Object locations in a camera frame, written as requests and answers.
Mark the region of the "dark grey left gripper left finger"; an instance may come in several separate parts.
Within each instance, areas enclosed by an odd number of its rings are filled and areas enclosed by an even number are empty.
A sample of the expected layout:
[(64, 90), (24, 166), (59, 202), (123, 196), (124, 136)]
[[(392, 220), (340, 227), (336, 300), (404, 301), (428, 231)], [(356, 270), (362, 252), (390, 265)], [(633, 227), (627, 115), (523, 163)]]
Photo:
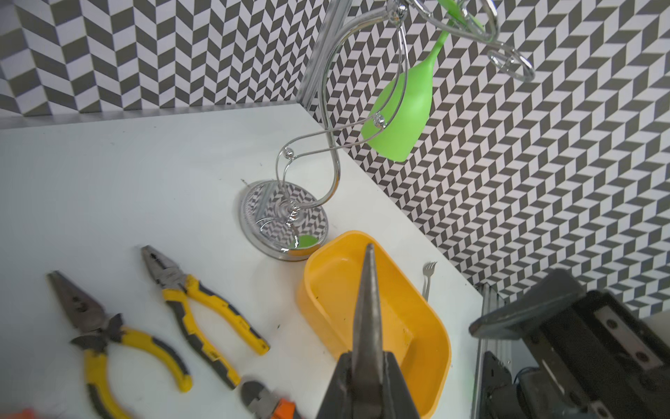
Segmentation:
[(352, 352), (340, 356), (317, 419), (353, 419)]

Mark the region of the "orange black diagonal cutters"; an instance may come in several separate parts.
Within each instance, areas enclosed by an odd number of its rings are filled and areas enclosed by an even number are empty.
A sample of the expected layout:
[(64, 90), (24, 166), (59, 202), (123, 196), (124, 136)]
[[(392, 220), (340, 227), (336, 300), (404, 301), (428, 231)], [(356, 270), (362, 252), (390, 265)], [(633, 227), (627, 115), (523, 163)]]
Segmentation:
[(301, 419), (296, 403), (271, 392), (261, 382), (251, 380), (241, 387), (241, 399), (249, 412), (259, 419)]

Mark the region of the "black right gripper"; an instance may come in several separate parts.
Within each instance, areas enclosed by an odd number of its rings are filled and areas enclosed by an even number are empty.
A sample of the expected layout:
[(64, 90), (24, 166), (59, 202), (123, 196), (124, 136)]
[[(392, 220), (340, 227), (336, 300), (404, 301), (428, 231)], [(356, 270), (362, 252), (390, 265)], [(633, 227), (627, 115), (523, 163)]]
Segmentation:
[(480, 290), (472, 417), (669, 416), (669, 345), (610, 293), (562, 269), (509, 304)]

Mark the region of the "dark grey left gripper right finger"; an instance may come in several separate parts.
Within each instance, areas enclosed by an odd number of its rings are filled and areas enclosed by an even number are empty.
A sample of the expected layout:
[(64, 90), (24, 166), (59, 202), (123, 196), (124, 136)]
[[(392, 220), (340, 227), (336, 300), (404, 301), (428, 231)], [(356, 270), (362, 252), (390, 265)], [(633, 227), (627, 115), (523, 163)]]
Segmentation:
[(389, 351), (384, 352), (384, 417), (420, 419), (399, 363)]

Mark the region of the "small yellow needle-nose pliers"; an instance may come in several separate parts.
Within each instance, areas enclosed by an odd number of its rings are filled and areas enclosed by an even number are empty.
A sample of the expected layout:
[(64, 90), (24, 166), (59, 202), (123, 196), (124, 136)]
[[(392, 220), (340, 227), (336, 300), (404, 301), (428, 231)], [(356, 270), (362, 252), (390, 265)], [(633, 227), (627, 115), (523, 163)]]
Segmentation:
[(165, 341), (126, 326), (121, 314), (110, 316), (103, 305), (59, 271), (46, 275), (67, 319), (79, 335), (71, 344), (85, 359), (85, 383), (94, 410), (101, 418), (130, 418), (111, 391), (108, 378), (108, 346), (120, 344), (144, 351), (160, 361), (183, 393), (193, 388), (193, 377), (178, 352)]

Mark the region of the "orange black long-nose pliers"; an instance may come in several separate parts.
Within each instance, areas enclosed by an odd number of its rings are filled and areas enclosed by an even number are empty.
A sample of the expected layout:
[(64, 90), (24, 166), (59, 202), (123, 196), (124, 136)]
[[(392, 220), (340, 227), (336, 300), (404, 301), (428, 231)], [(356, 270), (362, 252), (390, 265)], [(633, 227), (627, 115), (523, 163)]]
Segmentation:
[(353, 417), (380, 418), (383, 412), (384, 354), (374, 245), (365, 249), (353, 321)]

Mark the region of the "large yellow black pliers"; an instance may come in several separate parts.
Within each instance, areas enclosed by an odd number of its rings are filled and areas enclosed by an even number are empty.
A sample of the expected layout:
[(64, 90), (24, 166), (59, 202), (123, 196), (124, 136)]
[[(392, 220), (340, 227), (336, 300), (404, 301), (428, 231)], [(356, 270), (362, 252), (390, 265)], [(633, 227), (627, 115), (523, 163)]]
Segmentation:
[(230, 333), (257, 355), (270, 351), (270, 343), (227, 298), (185, 271), (172, 258), (151, 245), (141, 248), (141, 259), (150, 279), (160, 288), (160, 295), (188, 345), (229, 389), (237, 389), (242, 374), (233, 361), (220, 349), (219, 341), (209, 334), (211, 326), (202, 326), (202, 312), (211, 311), (227, 324)]

